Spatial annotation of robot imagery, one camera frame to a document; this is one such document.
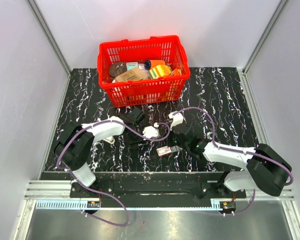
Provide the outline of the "red white staple box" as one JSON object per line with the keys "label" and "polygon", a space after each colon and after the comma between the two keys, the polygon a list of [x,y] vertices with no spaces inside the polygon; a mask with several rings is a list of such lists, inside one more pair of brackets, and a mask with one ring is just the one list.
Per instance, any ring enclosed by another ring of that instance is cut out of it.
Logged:
{"label": "red white staple box", "polygon": [[159,157],[164,156],[164,155],[168,155],[171,153],[175,153],[175,152],[179,152],[181,151],[182,148],[175,145],[175,146],[163,146],[157,149],[157,154]]}

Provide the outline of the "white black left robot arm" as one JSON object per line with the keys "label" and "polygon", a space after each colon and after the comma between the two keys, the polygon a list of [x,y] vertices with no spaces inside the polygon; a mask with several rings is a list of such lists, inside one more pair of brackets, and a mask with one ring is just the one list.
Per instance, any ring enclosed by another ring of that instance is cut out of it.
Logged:
{"label": "white black left robot arm", "polygon": [[96,176],[87,163],[92,146],[103,140],[114,143],[114,137],[124,133],[126,127],[123,125],[140,133],[141,122],[144,119],[145,113],[135,107],[129,113],[119,113],[95,123],[69,123],[53,148],[53,153],[58,158],[57,163],[64,163],[65,168],[82,183],[80,190],[86,197],[96,196],[98,192]]}

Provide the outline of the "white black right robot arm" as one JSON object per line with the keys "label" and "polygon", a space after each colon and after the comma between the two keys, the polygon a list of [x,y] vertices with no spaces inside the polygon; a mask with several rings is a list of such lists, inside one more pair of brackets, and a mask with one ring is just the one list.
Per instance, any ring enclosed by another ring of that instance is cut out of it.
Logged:
{"label": "white black right robot arm", "polygon": [[225,173],[217,185],[223,198],[239,190],[260,189],[277,197],[281,195],[292,167],[269,145],[237,147],[198,137],[185,123],[172,124],[168,142],[185,150],[202,167],[205,163],[218,162],[240,168]]}

